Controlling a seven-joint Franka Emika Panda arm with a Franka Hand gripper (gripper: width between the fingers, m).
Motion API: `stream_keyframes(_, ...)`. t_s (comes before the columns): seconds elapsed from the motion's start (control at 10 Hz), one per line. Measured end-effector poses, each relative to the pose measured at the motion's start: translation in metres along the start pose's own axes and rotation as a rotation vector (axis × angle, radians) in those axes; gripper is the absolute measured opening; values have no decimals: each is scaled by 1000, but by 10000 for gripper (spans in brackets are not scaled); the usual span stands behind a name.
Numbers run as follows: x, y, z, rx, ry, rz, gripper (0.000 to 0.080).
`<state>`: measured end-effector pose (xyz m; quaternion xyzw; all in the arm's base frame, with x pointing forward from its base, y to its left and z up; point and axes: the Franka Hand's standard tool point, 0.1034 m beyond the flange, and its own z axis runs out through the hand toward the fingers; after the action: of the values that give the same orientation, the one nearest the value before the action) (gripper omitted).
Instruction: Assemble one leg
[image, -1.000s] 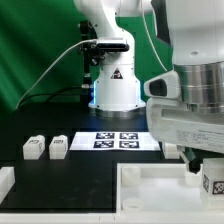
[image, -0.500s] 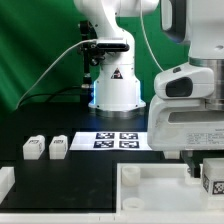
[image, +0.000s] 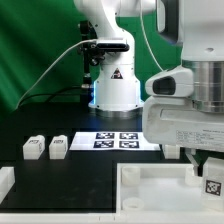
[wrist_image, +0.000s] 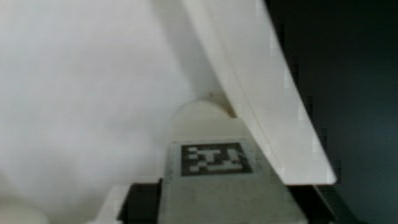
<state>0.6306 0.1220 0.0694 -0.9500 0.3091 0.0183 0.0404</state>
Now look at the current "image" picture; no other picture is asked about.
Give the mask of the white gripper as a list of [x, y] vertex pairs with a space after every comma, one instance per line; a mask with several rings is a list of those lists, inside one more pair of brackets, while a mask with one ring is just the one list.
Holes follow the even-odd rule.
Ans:
[[150, 143], [185, 147], [195, 175], [199, 168], [195, 149], [224, 153], [224, 114], [195, 110], [189, 99], [149, 97], [142, 131]]

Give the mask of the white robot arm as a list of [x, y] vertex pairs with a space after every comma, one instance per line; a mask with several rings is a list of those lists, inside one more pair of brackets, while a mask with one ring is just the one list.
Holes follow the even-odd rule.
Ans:
[[[224, 0], [73, 0], [96, 33], [100, 73], [89, 107], [101, 116], [140, 113], [146, 140], [185, 149], [196, 175], [224, 154]], [[156, 15], [158, 33], [182, 47], [181, 63], [140, 83], [135, 40], [119, 17]]]

